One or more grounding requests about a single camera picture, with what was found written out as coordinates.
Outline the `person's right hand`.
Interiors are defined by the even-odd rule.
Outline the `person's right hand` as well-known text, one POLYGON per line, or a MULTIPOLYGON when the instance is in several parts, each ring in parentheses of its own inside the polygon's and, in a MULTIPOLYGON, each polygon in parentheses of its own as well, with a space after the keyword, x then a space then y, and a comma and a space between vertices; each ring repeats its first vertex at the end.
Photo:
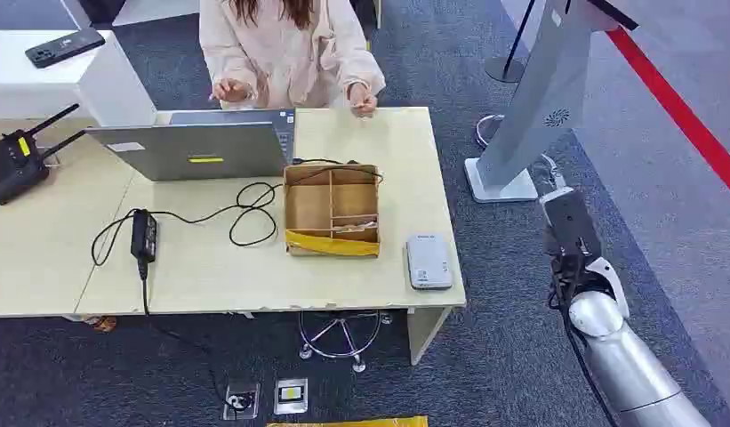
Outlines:
POLYGON ((223 102, 243 102, 252 98, 251 86, 233 78, 222 78, 214 83, 210 94, 211 100, 223 102))

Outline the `person's left hand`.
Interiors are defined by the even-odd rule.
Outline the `person's left hand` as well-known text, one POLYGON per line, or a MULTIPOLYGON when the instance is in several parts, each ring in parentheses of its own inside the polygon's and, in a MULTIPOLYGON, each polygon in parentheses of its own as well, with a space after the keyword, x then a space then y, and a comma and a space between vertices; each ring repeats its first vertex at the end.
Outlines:
POLYGON ((371 117, 377 109, 377 98, 362 83, 349 86, 348 100, 350 110, 356 117, 371 117))

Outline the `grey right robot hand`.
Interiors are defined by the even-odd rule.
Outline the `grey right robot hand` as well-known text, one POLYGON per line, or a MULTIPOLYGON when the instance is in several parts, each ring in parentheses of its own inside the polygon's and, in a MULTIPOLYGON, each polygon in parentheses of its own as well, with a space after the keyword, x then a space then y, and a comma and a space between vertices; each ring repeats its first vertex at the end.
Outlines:
POLYGON ((586 263, 602 255, 602 246, 579 190, 556 189, 539 198, 556 254, 583 256, 586 263))

